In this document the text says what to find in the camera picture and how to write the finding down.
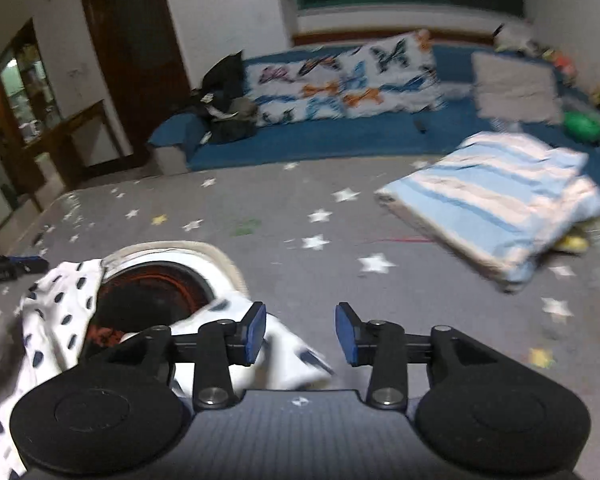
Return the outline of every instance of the light blue striped blanket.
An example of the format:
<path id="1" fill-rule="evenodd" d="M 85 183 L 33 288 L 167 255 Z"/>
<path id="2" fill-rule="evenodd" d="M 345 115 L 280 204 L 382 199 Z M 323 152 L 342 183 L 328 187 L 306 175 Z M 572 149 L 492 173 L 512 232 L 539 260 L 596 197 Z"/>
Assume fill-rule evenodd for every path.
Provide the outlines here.
<path id="1" fill-rule="evenodd" d="M 520 284 L 573 223 L 600 215 L 600 190 L 580 174 L 586 160 L 525 134 L 480 132 L 376 193 L 495 279 Z"/>

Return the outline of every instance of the metal bolt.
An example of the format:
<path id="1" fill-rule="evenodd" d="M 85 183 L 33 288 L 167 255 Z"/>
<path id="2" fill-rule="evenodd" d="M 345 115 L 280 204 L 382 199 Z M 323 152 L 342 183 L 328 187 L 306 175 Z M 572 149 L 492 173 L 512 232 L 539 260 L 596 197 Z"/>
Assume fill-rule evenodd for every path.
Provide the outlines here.
<path id="1" fill-rule="evenodd" d="M 404 399 L 404 395 L 395 388 L 379 388 L 373 392 L 372 397 L 375 402 L 384 406 L 398 404 Z"/>
<path id="2" fill-rule="evenodd" d="M 222 388 L 212 386 L 211 388 L 205 388 L 198 394 L 198 399 L 203 404 L 214 406 L 216 404 L 222 404 L 229 398 L 229 394 Z"/>

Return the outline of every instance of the stuffed toy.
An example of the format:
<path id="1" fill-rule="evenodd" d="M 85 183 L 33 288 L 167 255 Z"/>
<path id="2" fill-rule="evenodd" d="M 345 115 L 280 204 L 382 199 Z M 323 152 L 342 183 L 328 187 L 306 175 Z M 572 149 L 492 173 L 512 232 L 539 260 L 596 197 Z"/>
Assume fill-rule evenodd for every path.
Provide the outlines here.
<path id="1" fill-rule="evenodd" d="M 506 23 L 494 31 L 493 46 L 496 52 L 509 50 L 519 53 L 520 56 L 537 57 L 539 53 L 538 44 L 526 31 Z"/>

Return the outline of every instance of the folded blanket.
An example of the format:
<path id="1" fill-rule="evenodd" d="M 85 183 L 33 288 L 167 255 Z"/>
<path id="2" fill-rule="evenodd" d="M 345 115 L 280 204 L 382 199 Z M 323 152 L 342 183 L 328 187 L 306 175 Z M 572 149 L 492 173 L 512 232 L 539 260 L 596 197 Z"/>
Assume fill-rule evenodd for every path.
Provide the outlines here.
<path id="1" fill-rule="evenodd" d="M 11 439 L 13 407 L 29 390 L 77 365 L 103 273 L 102 260 L 64 262 L 40 279 L 20 303 L 26 355 L 14 393 L 0 405 L 0 480 L 14 480 L 26 472 Z M 239 320 L 250 306 L 251 300 L 239 292 L 229 292 L 174 323 L 171 332 L 195 333 L 213 320 Z M 176 364 L 171 386 L 178 396 L 191 398 L 194 368 L 190 363 Z M 256 364 L 248 368 L 231 366 L 229 372 L 237 393 L 254 386 L 256 378 L 259 388 L 285 390 L 328 380 L 332 374 L 320 354 L 270 314 Z"/>
<path id="2" fill-rule="evenodd" d="M 600 215 L 600 190 L 580 175 L 586 160 L 525 134 L 480 132 L 376 193 L 490 276 L 519 284 L 574 222 Z"/>

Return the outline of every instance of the green ball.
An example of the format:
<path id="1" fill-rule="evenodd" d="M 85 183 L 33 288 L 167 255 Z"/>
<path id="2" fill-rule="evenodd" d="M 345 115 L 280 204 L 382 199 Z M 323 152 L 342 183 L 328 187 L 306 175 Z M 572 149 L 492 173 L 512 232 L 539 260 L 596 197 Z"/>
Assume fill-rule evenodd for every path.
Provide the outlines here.
<path id="1" fill-rule="evenodd" d="M 600 142 L 600 123 L 581 112 L 565 112 L 564 127 L 567 135 L 578 142 Z"/>

